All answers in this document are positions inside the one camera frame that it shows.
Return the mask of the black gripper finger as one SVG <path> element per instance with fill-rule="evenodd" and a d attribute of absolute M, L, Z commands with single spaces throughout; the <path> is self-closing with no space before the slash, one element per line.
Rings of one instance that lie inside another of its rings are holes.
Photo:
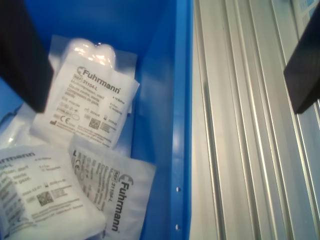
<path fill-rule="evenodd" d="M 302 114 L 320 99 L 320 11 L 313 13 L 288 64 L 284 77 L 293 112 Z"/>
<path fill-rule="evenodd" d="M 35 112 L 45 111 L 53 68 L 22 0 L 0 2 L 0 76 Z"/>

